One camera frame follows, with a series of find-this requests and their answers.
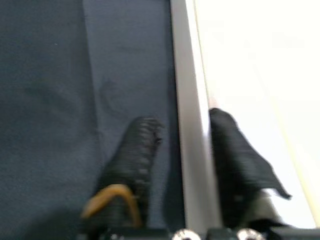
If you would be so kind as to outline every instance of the gray carpet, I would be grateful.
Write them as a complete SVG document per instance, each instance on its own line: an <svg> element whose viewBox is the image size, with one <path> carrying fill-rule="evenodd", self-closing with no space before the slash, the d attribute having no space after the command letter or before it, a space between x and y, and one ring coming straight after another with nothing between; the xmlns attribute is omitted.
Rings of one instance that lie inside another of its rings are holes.
<svg viewBox="0 0 320 240"><path fill-rule="evenodd" d="M168 0L0 2L0 239L73 239L133 118L166 128L150 227L183 227Z"/></svg>

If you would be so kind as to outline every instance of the white floor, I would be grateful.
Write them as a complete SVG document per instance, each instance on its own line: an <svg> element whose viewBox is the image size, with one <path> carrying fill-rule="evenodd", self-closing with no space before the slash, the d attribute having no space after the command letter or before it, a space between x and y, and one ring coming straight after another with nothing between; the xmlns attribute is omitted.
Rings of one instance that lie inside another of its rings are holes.
<svg viewBox="0 0 320 240"><path fill-rule="evenodd" d="M320 227L320 1L194 1L210 107L272 164L292 217Z"/></svg>

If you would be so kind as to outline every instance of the orange strap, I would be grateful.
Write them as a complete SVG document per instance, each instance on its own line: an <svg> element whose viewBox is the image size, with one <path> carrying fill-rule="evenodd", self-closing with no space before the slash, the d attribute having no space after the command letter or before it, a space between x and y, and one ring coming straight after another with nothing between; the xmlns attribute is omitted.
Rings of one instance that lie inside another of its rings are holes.
<svg viewBox="0 0 320 240"><path fill-rule="evenodd" d="M141 227L142 220L137 201L130 188L124 184L112 184L100 190L86 204L81 217L84 219L90 218L108 205L114 197L122 197L125 200L132 217L133 226Z"/></svg>

